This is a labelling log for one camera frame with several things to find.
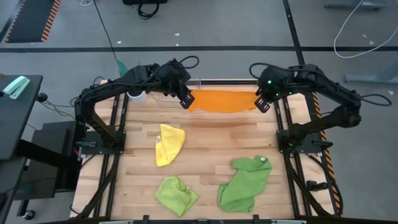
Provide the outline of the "clear plastic bin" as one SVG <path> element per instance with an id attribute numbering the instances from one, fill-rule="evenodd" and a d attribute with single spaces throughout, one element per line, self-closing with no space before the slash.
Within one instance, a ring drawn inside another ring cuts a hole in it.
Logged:
<path id="1" fill-rule="evenodd" d="M 191 79 L 186 83 L 186 85 L 189 87 L 189 89 L 200 89 L 201 81 L 201 78 Z M 170 95 L 164 96 L 162 93 L 153 92 L 151 93 L 151 97 L 158 103 L 178 103 L 180 101 L 177 97 L 173 98 Z"/>

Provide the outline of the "orange microfiber towel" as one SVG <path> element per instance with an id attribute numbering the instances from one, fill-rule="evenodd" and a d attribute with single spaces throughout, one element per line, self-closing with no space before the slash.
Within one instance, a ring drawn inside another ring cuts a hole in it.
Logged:
<path id="1" fill-rule="evenodd" d="M 189 111 L 209 113 L 238 113 L 256 109 L 257 96 L 253 91 L 192 90 L 195 98 Z"/>

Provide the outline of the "yellow microfiber towel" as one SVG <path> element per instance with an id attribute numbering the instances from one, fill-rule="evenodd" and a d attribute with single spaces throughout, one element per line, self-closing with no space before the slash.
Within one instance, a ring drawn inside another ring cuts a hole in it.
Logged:
<path id="1" fill-rule="evenodd" d="M 160 125 L 156 137 L 155 162 L 157 167 L 170 165 L 178 156 L 185 142 L 185 131 L 167 124 Z"/>

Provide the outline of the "lime green microfiber towel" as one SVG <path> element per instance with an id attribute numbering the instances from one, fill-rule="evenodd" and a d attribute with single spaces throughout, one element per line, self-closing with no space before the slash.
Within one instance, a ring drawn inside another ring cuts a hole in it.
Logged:
<path id="1" fill-rule="evenodd" d="M 177 176 L 166 177 L 155 193 L 156 200 L 178 217 L 198 200 L 198 194 Z"/>

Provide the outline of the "dark green microfiber towel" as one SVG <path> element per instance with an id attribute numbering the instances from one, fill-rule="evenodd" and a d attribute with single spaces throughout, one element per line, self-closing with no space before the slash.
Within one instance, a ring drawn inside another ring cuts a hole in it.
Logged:
<path id="1" fill-rule="evenodd" d="M 218 206 L 226 212 L 249 213 L 255 206 L 255 196 L 262 194 L 272 165 L 265 156 L 253 159 L 241 157 L 232 161 L 235 175 L 218 187 Z"/>

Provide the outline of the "artificial plant in white pot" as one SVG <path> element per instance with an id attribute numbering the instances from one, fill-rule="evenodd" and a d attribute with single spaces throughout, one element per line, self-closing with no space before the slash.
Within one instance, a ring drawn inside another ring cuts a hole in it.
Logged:
<path id="1" fill-rule="evenodd" d="M 121 77 L 123 77 L 125 74 L 127 74 L 127 67 L 125 66 L 125 64 L 123 64 L 120 60 L 116 60 L 117 66 L 118 66 L 118 70 L 119 70 L 119 74 Z M 127 95 L 129 97 L 129 100 L 132 101 L 133 104 L 136 105 L 140 105 L 143 104 L 146 99 L 147 99 L 147 94 L 146 92 L 142 91 L 141 93 L 129 93 L 127 92 Z"/>

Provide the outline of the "orange-black hazard strip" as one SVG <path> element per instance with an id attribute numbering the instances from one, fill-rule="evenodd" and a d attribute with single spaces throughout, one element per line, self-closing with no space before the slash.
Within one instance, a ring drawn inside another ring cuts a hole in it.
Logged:
<path id="1" fill-rule="evenodd" d="M 305 95 L 305 99 L 307 102 L 308 112 L 310 114 L 311 121 L 318 120 L 322 118 L 322 112 L 320 108 L 320 102 L 318 96 L 315 92 L 309 93 Z M 335 180 L 335 173 L 333 170 L 333 164 L 331 155 L 329 152 L 329 146 L 322 149 L 321 164 L 326 169 L 326 178 L 330 183 L 330 197 L 331 202 L 333 204 L 334 212 L 337 217 L 344 217 L 343 215 L 343 197 L 341 196 L 341 192 L 337 186 Z"/>

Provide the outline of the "grey stand base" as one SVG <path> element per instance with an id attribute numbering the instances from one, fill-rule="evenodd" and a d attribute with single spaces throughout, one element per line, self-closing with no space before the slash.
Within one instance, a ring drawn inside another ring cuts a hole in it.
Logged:
<path id="1" fill-rule="evenodd" d="M 380 10 L 385 8 L 386 4 L 378 0 L 326 0 L 324 8 L 334 9 L 354 9 L 355 7 L 363 9 Z"/>

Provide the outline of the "black equipment cabinet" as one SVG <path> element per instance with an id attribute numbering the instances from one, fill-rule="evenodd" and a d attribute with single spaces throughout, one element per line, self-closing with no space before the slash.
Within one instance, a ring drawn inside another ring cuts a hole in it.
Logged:
<path id="1" fill-rule="evenodd" d="M 75 191 L 81 166 L 75 134 L 82 132 L 74 121 L 45 123 L 30 142 L 20 140 L 14 155 L 30 162 L 14 199 L 53 198 L 56 193 Z"/>

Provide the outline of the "mint green stapler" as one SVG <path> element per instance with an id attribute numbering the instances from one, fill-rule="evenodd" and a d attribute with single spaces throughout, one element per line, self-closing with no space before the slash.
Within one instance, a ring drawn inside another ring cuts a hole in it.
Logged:
<path id="1" fill-rule="evenodd" d="M 13 80 L 8 86 L 3 89 L 3 93 L 7 94 L 9 98 L 16 100 L 25 90 L 27 85 L 30 83 L 30 79 L 25 76 L 19 76 Z"/>

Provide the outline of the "black hazard-striped floor mat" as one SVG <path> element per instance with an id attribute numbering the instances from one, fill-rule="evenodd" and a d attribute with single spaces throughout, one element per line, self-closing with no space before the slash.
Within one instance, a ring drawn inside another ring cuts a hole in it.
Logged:
<path id="1" fill-rule="evenodd" d="M 62 0 L 18 0 L 0 38 L 8 44 L 45 42 Z"/>

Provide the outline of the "black side desk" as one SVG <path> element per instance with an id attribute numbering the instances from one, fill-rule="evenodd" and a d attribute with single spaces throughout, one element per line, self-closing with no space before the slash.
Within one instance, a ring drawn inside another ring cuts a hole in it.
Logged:
<path id="1" fill-rule="evenodd" d="M 43 80 L 42 75 L 25 77 L 30 82 L 16 100 L 0 96 L 0 161 L 14 155 Z"/>

